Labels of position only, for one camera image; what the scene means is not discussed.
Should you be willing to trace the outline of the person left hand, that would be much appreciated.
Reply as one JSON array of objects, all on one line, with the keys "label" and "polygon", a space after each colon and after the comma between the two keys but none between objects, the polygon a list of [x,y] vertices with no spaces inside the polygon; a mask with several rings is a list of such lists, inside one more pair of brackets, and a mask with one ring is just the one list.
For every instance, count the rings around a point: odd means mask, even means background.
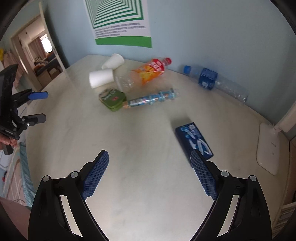
[{"label": "person left hand", "polygon": [[0,150],[3,150],[3,148],[6,145],[10,145],[11,147],[14,148],[17,146],[17,140],[15,140],[13,138],[6,137],[0,133]]}]

